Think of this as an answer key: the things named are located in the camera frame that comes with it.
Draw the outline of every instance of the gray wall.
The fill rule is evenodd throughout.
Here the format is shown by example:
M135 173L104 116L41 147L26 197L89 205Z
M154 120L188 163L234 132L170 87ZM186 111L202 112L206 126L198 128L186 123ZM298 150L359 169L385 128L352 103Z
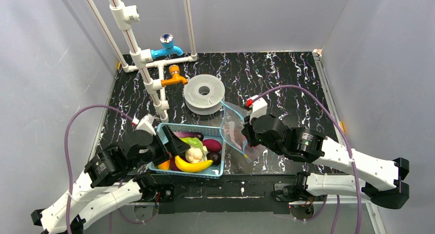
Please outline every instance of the gray wall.
M435 0L349 0L323 51L339 116L356 149L411 161L388 233L433 233Z
M1 233L41 233L30 213L68 188L65 127L79 108L104 104L110 92L117 59L83 1L0 0ZM84 113L72 127L75 178L101 115Z
M122 53L128 53L107 0L94 0ZM171 32L190 52L183 0L122 0L137 5L142 49L160 49ZM348 0L190 0L198 52L305 51L321 48Z

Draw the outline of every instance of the white spool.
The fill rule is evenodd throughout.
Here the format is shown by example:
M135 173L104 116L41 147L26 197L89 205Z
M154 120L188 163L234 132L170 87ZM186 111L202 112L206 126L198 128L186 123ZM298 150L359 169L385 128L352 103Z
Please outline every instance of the white spool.
M210 115L222 107L225 86L216 76L197 75L184 86L183 95L190 111L200 115Z

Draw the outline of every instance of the black and white robotic arm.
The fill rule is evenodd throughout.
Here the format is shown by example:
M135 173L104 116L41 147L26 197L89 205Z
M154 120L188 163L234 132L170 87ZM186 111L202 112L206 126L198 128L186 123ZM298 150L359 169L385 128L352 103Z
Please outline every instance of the black and white robotic arm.
M114 183L126 177L139 163L153 162L159 165L188 150L190 145L178 139L168 127L163 131L168 143L163 145L152 127L153 116L147 115L139 121L136 131L124 138L120 144L110 145L97 153L85 166L73 184L70 207L71 229L81 234L92 223L108 213L140 199L150 199L164 185L157 183L148 174L136 175L123 187L98 197ZM42 234L66 233L66 206L69 191L46 209L35 210L32 220L42 226Z
M349 175L317 175L298 173L296 185L275 194L289 201L309 196L338 194L355 196L360 190L362 197L390 209L399 209L409 198L409 185L402 182L409 173L409 161L397 158L381 160L352 149L350 159L345 146L319 132L304 128L289 128L266 114L267 103L258 99L252 105L252 113L245 117L242 134L250 146L259 144L278 155L296 162L307 162L338 169ZM360 189L355 188L352 161L355 161Z

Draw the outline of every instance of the plastic basket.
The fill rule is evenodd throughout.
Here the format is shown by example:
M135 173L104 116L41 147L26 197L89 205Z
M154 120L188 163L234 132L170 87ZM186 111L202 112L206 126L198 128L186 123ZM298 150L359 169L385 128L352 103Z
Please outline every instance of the plastic basket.
M168 143L168 139L165 136L165 133L162 130L163 126L169 126L169 129L172 131L190 131L190 132L200 132L204 135L204 139L215 139L222 144L221 151L221 163L218 166L210 166L209 168L202 170L196 173L183 172L183 171L172 171L172 170L160 170L158 169L152 162L148 164L148 168L157 173L162 174L170 174L170 175L179 175L186 177L195 177L195 178L205 178L205 179L218 179L222 176L224 172L225 166L225 145L226 143L221 137L221 132L219 127L210 127L210 126L199 126L199 125L183 125L183 124L171 124L171 123L161 123L157 126L157 135L162 140L163 144Z

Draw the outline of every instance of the marble pattern tabletop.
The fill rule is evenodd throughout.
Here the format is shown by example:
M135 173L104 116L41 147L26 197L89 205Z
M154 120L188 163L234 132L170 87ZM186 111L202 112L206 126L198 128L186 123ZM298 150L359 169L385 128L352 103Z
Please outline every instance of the marble pattern tabletop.
M243 106L244 102L255 94L283 84L299 85L308 89L322 103L326 104L318 71L311 52L264 52L264 53L200 53L196 62L179 64L181 74L187 79L198 74L217 76L225 85L225 101ZM154 79L158 78L156 68L149 69ZM169 77L167 67L165 78ZM169 122L179 124L198 124L220 126L223 108L212 115L201 116L192 113L186 107L183 98L183 85L171 85L166 88L170 109ZM332 122L320 107L298 90L281 89L269 94L268 113L279 117L290 127L308 127L337 139ZM149 95L142 83L141 75L136 71L125 73L119 69L116 73L114 89L109 105L141 119L148 113L155 114ZM160 121L156 117L153 125ZM97 151L111 143L123 140L133 132L125 119L108 111ZM243 155L227 146L224 174L295 174L299 171L316 173L337 172L324 166L290 161L283 156L265 150L260 157L248 163Z

